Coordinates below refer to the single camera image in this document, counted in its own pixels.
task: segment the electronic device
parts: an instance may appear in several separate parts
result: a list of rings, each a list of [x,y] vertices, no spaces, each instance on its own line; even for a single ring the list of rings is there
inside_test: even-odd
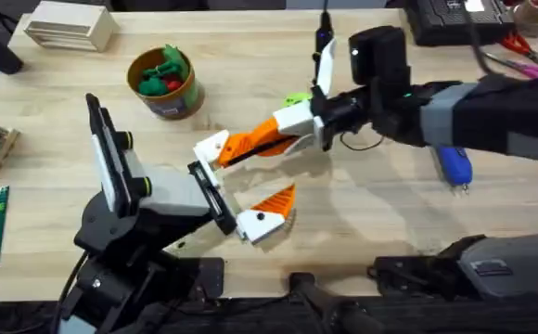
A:
[[[404,10],[417,45],[469,45],[468,23],[461,12],[462,0],[409,0]],[[499,42],[515,29],[500,0],[468,0],[466,8],[482,44]]]

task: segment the orange object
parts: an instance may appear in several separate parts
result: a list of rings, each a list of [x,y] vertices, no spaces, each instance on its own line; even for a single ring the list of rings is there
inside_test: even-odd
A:
[[[253,148],[258,147],[259,145],[274,142],[285,137],[288,137],[288,135],[282,135],[277,131],[277,121],[274,117],[272,117],[259,125],[250,134],[230,135],[228,140],[225,142],[224,148],[222,149],[217,162],[220,164],[220,166],[225,167],[233,158],[241,156]],[[296,141],[296,138],[285,141],[274,148],[269,148],[259,153],[259,155],[262,157],[279,155],[283,153],[291,144],[293,144],[294,141]]]
[[[279,213],[284,218],[288,218],[291,208],[294,206],[296,198],[296,185],[292,184],[272,197],[253,206],[251,209],[262,212]]]

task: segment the wooden block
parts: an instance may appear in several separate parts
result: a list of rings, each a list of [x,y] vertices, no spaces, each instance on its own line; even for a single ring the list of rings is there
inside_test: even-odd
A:
[[[7,132],[7,135],[5,136],[5,139],[0,146],[0,168],[3,165],[3,161],[5,160],[7,154],[9,154],[9,151],[13,148],[13,145],[18,138],[18,135],[19,132],[14,129],[10,129]]]
[[[43,47],[102,52],[117,29],[105,6],[41,1],[24,31]]]

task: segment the black mount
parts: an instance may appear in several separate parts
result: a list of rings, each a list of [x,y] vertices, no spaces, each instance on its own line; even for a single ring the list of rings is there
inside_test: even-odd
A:
[[[464,250],[484,239],[465,237],[433,256],[379,256],[367,274],[377,281],[383,297],[441,296],[447,301],[480,299],[480,294],[459,268]]]
[[[381,334],[384,325],[370,316],[367,309],[350,297],[334,296],[315,285],[310,273],[289,275],[289,293],[310,306],[325,333]]]
[[[224,289],[221,258],[179,259],[162,250],[209,222],[211,217],[159,215],[140,210],[118,218],[102,192],[85,207],[74,242],[89,258],[62,304],[72,315],[109,333],[133,323],[155,302],[217,298]]]

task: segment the cable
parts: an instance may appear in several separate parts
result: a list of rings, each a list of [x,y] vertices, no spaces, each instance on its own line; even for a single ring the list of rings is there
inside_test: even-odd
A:
[[[252,157],[253,155],[257,155],[261,152],[265,152],[266,150],[269,150],[271,148],[274,148],[274,147],[277,147],[285,142],[288,142],[289,140],[292,140],[292,139],[295,139],[297,138],[296,135],[288,135],[288,136],[285,136],[283,138],[280,138],[280,139],[277,139],[277,140],[274,140],[272,142],[268,142],[268,143],[265,143],[265,144],[260,144],[258,147],[256,148],[253,148],[251,149],[250,151],[247,151],[246,153],[243,153],[243,154],[240,154],[239,156],[233,158],[232,160],[230,160],[227,165],[228,166],[232,166],[236,163],[239,163],[243,160],[246,160],[250,157]]]
[[[432,328],[424,330],[426,333],[492,333],[492,334],[538,334],[538,331],[515,330],[502,328],[469,328],[469,327],[447,327]]]
[[[38,324],[35,324],[35,325],[32,325],[32,326],[28,326],[26,328],[21,328],[21,329],[16,329],[16,330],[0,330],[0,334],[23,334],[23,333],[28,333],[28,332],[31,332],[31,331],[34,331],[38,328],[41,328],[43,327],[44,325],[48,324],[48,320],[45,320],[41,323],[38,323]]]
[[[384,141],[384,136],[382,136],[380,138],[380,140],[376,143],[376,144],[373,144],[369,147],[366,147],[366,148],[353,148],[351,147],[348,143],[345,142],[345,140],[343,140],[343,136],[347,134],[347,132],[344,132],[342,133],[340,136],[339,136],[339,141],[341,142],[341,144],[343,144],[344,147],[346,148],[349,148],[350,150],[352,151],[356,151],[356,152],[361,152],[361,151],[367,151],[369,149],[372,149],[372,148],[376,148],[378,147],[380,144],[382,144],[382,142]]]
[[[62,303],[65,300],[65,297],[67,297],[67,294],[69,293],[69,289],[71,288],[71,283],[73,282],[73,279],[77,277],[77,273],[80,271],[80,268],[82,267],[86,258],[87,258],[87,251],[84,251],[80,259],[77,261],[77,263],[71,270],[71,273],[69,274],[69,278],[67,278],[67,282],[65,282],[65,286],[63,286],[63,290],[61,291],[60,296],[58,296],[57,307],[55,308],[55,314],[53,315],[53,320],[50,324],[51,334],[58,334],[58,323],[61,318]]]
[[[252,305],[252,306],[249,306],[249,307],[246,307],[246,308],[243,308],[243,309],[240,309],[240,310],[235,310],[235,311],[232,311],[232,312],[212,311],[212,312],[192,313],[192,312],[183,311],[181,309],[176,309],[176,311],[183,314],[183,315],[193,315],[193,316],[235,316],[235,315],[243,315],[243,314],[248,313],[250,311],[260,309],[260,308],[263,308],[263,307],[267,307],[267,306],[269,306],[271,304],[274,304],[274,303],[282,302],[282,301],[288,299],[289,297],[290,297],[289,294],[287,294],[287,295],[285,295],[283,297],[275,298],[275,299],[272,299],[271,301],[268,301],[268,302],[260,302],[260,303],[258,303],[256,305]]]
[[[6,18],[6,19],[9,19],[11,22],[15,23],[16,25],[18,25],[19,21],[10,17],[8,14],[4,14],[2,11],[0,11],[0,16]]]
[[[477,33],[477,30],[475,29],[475,23],[473,23],[471,14],[469,14],[469,12],[467,11],[467,5],[465,5],[466,1],[467,0],[461,1],[461,10],[463,12],[463,17],[465,18],[465,21],[467,22],[469,34],[471,35],[471,48],[473,49],[473,54],[475,55],[475,59],[477,60],[477,63],[480,66],[480,69],[485,74],[495,74],[495,72],[492,71],[492,69],[490,69],[488,64],[485,62],[485,57],[481,53],[480,35]]]

